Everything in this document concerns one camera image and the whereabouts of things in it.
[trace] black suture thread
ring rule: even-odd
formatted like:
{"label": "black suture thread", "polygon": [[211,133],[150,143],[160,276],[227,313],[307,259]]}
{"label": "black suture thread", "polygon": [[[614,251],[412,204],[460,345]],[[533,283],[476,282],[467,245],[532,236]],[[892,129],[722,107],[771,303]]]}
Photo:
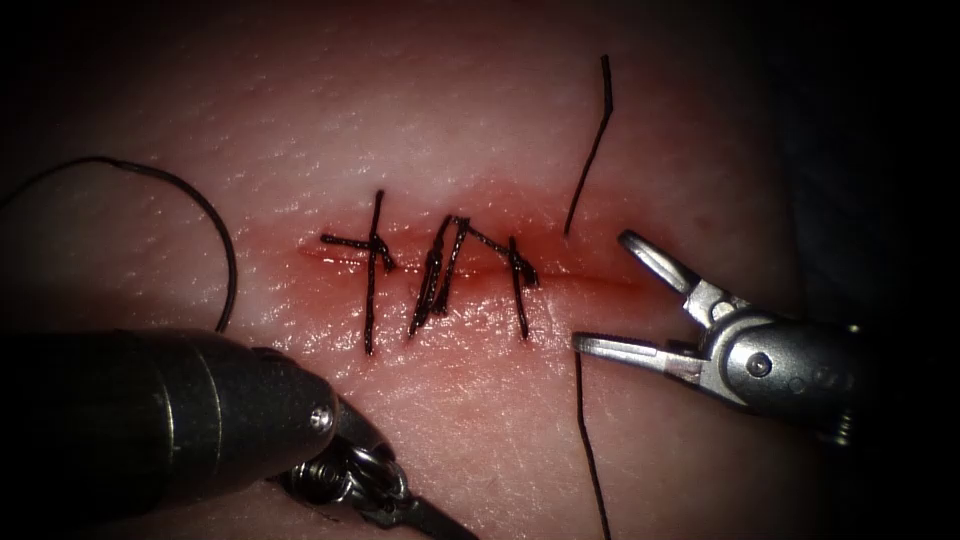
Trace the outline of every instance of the black suture thread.
{"label": "black suture thread", "polygon": [[23,183],[17,186],[11,193],[5,195],[0,199],[0,210],[10,204],[14,199],[20,196],[24,191],[29,189],[31,186],[40,182],[44,178],[47,178],[53,174],[56,174],[64,169],[74,167],[77,165],[83,165],[86,163],[103,163],[116,167],[120,170],[132,172],[135,174],[142,174],[145,176],[150,176],[158,180],[167,182],[168,184],[173,185],[180,191],[186,193],[193,202],[197,203],[204,213],[210,217],[210,221],[213,222],[213,226],[217,229],[217,234],[220,236],[220,241],[223,243],[223,250],[226,252],[227,256],[227,297],[223,303],[223,309],[220,312],[220,319],[217,321],[217,325],[214,328],[215,331],[223,333],[227,329],[227,325],[230,323],[230,316],[233,313],[233,305],[237,299],[237,254],[233,248],[233,241],[230,239],[230,232],[227,230],[227,225],[223,222],[223,219],[220,217],[220,214],[213,207],[213,204],[207,200],[196,188],[187,183],[186,180],[183,180],[179,176],[176,176],[173,173],[164,171],[163,169],[157,169],[156,167],[151,167],[149,165],[142,165],[140,163],[134,163],[132,161],[125,161],[122,159],[116,159],[108,156],[83,156],[69,161],[65,161],[58,165],[54,165],[49,169],[41,171],[29,178],[27,178]]}
{"label": "black suture thread", "polygon": [[433,307],[430,309],[430,311],[436,315],[447,314],[447,302],[450,298],[450,284],[453,281],[453,270],[457,264],[457,257],[460,255],[460,248],[463,246],[463,241],[467,237],[470,218],[458,217],[454,219],[454,223],[457,224],[457,236],[454,238],[453,248],[450,250],[450,259],[447,261],[447,271],[443,276],[443,285],[440,286],[440,291],[437,292],[437,297],[433,301]]}
{"label": "black suture thread", "polygon": [[443,218],[443,223],[437,230],[433,238],[433,247],[427,251],[427,256],[423,261],[423,281],[420,282],[420,292],[417,294],[417,304],[413,310],[413,320],[410,321],[410,330],[407,335],[413,337],[417,328],[426,323],[427,316],[430,314],[430,306],[433,304],[433,298],[437,291],[437,280],[440,278],[440,265],[443,261],[443,235],[447,232],[450,220],[453,218],[447,215]]}
{"label": "black suture thread", "polygon": [[363,350],[367,356],[373,355],[373,297],[376,285],[377,255],[383,260],[383,269],[389,273],[396,267],[393,257],[390,256],[390,249],[386,242],[377,234],[377,226],[380,223],[380,206],[383,204],[383,190],[377,190],[377,197],[373,203],[373,219],[370,220],[370,232],[367,234],[367,241],[349,240],[333,236],[332,234],[320,235],[320,241],[325,244],[334,244],[340,246],[349,246],[357,249],[367,250],[367,295],[366,308],[364,310],[363,320]]}
{"label": "black suture thread", "polygon": [[593,457],[593,445],[587,434],[587,422],[583,418],[583,362],[580,353],[574,354],[574,363],[577,371],[577,426],[580,428],[580,440],[583,441],[583,451],[587,454],[587,466],[590,468],[590,482],[593,484],[593,494],[597,499],[597,510],[600,512],[600,526],[603,528],[604,540],[610,540],[610,522],[607,520],[607,507],[603,503],[603,490],[600,488],[600,476],[597,474],[597,461]]}
{"label": "black suture thread", "polygon": [[520,255],[519,252],[516,252],[516,251],[511,252],[511,251],[510,251],[510,248],[504,247],[504,246],[502,246],[502,245],[494,242],[494,241],[491,240],[489,237],[487,237],[485,234],[483,234],[482,232],[474,229],[473,227],[469,227],[469,226],[468,226],[468,227],[467,227],[467,231],[468,231],[470,234],[472,234],[473,236],[475,236],[475,237],[477,238],[477,240],[480,240],[480,242],[481,242],[483,245],[489,247],[490,249],[496,251],[496,252],[499,253],[500,255],[503,255],[504,257],[506,257],[507,261],[510,262],[510,265],[511,265],[511,266],[516,266],[516,267],[517,267],[517,270],[519,270],[520,273],[523,274],[523,286],[524,286],[524,287],[539,287],[539,286],[540,286],[540,278],[539,278],[539,276],[537,275],[537,270],[533,267],[532,264],[530,264],[529,261],[527,261],[526,259],[524,259],[524,258]]}
{"label": "black suture thread", "polygon": [[526,263],[517,253],[517,240],[510,237],[510,275],[513,278],[513,297],[517,302],[517,319],[520,321],[520,335],[527,339],[530,328],[527,326],[527,313],[523,309],[523,292],[520,289],[521,262]]}
{"label": "black suture thread", "polygon": [[340,238],[339,236],[334,236],[332,234],[321,234],[320,241],[324,244],[333,244],[335,246],[348,246],[362,250],[370,249],[370,242],[364,242],[362,240],[350,240],[349,238]]}
{"label": "black suture thread", "polygon": [[577,182],[577,189],[573,192],[573,200],[570,201],[570,210],[567,212],[567,222],[563,225],[564,236],[570,235],[570,224],[573,223],[573,214],[577,210],[577,203],[580,202],[580,193],[583,191],[583,184],[587,181],[587,173],[590,172],[590,165],[593,164],[593,158],[597,157],[597,148],[600,146],[600,139],[603,137],[603,132],[607,129],[610,115],[613,114],[613,81],[610,76],[609,56],[603,55],[600,57],[600,67],[603,71],[603,118],[600,120],[600,128],[597,129],[597,136],[593,139],[593,146],[590,148],[587,161],[583,164],[583,172],[580,173],[580,181]]}

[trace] skin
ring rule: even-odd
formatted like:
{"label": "skin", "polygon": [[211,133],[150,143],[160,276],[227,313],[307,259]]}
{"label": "skin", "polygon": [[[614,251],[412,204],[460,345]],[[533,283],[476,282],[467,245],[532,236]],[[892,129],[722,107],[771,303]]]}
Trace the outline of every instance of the skin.
{"label": "skin", "polygon": [[[617,233],[640,232],[757,304],[801,307],[747,34],[734,14],[671,5],[146,8],[104,25],[102,45],[54,54],[76,64],[20,81],[52,86],[43,106],[19,111],[4,186],[91,153],[180,175],[236,243],[227,335],[327,378],[391,440],[413,490],[481,538],[599,538],[570,333],[697,335],[682,298],[628,257]],[[94,21],[77,25],[93,31]],[[564,239],[602,113],[604,53],[616,109]],[[366,356],[366,255],[319,236],[365,239],[377,189],[379,233],[399,268],[385,276],[377,266]],[[423,257],[447,213],[503,244],[514,235],[540,272],[541,287],[524,291],[527,341],[505,262],[471,239],[449,315],[407,338]],[[17,261],[0,276],[17,314],[5,327],[213,327],[222,248],[172,188],[87,166],[0,219],[5,256]],[[655,374],[585,358],[583,376],[615,538],[816,530],[820,468],[806,434]],[[418,537],[337,515],[258,483],[98,533]]]}

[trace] curved thread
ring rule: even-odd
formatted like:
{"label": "curved thread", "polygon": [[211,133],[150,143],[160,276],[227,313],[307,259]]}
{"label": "curved thread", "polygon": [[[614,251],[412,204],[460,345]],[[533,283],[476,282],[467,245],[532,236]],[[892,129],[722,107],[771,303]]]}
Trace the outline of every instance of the curved thread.
{"label": "curved thread", "polygon": [[227,231],[227,226],[220,217],[220,214],[217,213],[217,210],[212,204],[210,204],[210,201],[208,201],[206,197],[204,197],[199,191],[197,191],[196,188],[188,184],[179,176],[162,169],[151,167],[149,165],[133,163],[132,161],[124,161],[122,159],[114,159],[107,156],[84,156],[65,161],[59,165],[54,165],[49,169],[41,171],[27,178],[11,193],[4,195],[3,198],[0,199],[0,210],[5,208],[14,199],[19,197],[21,194],[23,194],[23,192],[30,189],[30,187],[37,184],[41,180],[65,169],[69,169],[70,167],[75,167],[77,165],[83,165],[86,163],[104,163],[120,170],[151,176],[158,180],[163,180],[164,182],[167,182],[180,191],[186,193],[191,199],[193,199],[195,203],[200,206],[200,208],[203,209],[207,216],[210,217],[210,220],[213,221],[214,227],[217,229],[217,234],[220,235],[220,240],[223,242],[223,249],[227,255],[227,298],[224,301],[223,311],[220,313],[220,319],[217,321],[217,326],[215,328],[217,332],[223,333],[227,329],[227,324],[230,322],[230,315],[233,313],[233,304],[237,298],[237,254],[233,249],[233,241],[230,240],[230,233]]}

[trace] interrupted suture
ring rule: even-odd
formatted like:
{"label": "interrupted suture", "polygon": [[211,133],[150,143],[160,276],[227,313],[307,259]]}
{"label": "interrupted suture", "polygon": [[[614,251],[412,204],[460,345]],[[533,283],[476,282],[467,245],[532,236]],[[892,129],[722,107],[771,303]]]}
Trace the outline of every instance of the interrupted suture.
{"label": "interrupted suture", "polygon": [[[444,276],[443,285],[438,293],[437,280],[440,276],[441,258],[443,256],[443,235],[450,225],[451,220],[457,224],[457,235],[453,243],[453,249],[450,252],[450,260],[447,262],[447,271]],[[454,276],[454,267],[467,234],[473,235],[480,240],[481,244],[501,255],[510,265],[514,301],[517,305],[517,320],[520,323],[520,336],[523,339],[527,339],[530,334],[530,329],[527,324],[527,314],[523,309],[523,292],[520,285],[520,275],[523,275],[523,287],[539,287],[540,278],[537,275],[537,270],[517,251],[517,241],[513,236],[508,239],[509,247],[504,247],[471,227],[470,218],[450,215],[443,219],[443,223],[440,224],[440,228],[437,230],[437,235],[434,238],[433,247],[427,252],[427,257],[424,261],[423,281],[420,283],[420,294],[417,295],[417,305],[413,312],[413,321],[410,323],[409,336],[413,337],[417,328],[421,328],[426,323],[430,313],[439,316],[447,314],[447,301],[450,296],[450,284]]]}
{"label": "interrupted suture", "polygon": [[367,234],[367,241],[350,240],[340,238],[332,234],[320,235],[320,241],[325,244],[335,244],[340,246],[349,246],[356,249],[367,251],[367,305],[364,311],[363,322],[363,350],[367,355],[373,354],[373,295],[376,284],[377,255],[383,259],[383,269],[390,273],[397,265],[390,256],[390,249],[387,243],[380,238],[377,233],[377,225],[380,223],[380,206],[383,204],[383,190],[377,191],[376,199],[373,203],[373,219],[370,222],[370,233]]}

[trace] pink skin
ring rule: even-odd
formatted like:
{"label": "pink skin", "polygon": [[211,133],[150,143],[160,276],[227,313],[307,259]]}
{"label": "pink skin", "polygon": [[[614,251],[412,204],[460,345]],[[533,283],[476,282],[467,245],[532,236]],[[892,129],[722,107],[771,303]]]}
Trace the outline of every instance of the pink skin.
{"label": "pink skin", "polygon": [[[165,31],[133,21],[115,53],[142,66],[101,63],[54,90],[26,135],[43,152],[19,156],[15,170],[105,153],[187,179],[236,242],[229,336],[284,350],[331,381],[389,437],[413,490],[482,538],[598,538],[570,333],[696,335],[681,298],[616,234],[633,228],[747,299],[798,307],[748,44],[712,11],[349,4],[143,15]],[[616,110],[563,239],[601,117],[603,53]],[[69,90],[81,84],[91,90]],[[400,267],[384,276],[378,264],[368,357],[365,254],[319,235],[364,239],[381,188],[379,232]],[[524,291],[527,341],[504,261],[470,238],[450,314],[407,338],[447,213],[501,243],[516,236],[539,270],[541,287]],[[4,254],[21,261],[3,269],[18,313],[8,325],[211,328],[219,314],[219,241],[163,184],[87,166],[0,218]],[[615,538],[814,526],[818,469],[804,434],[591,358],[584,393]],[[329,521],[266,483],[102,532],[418,537]]]}

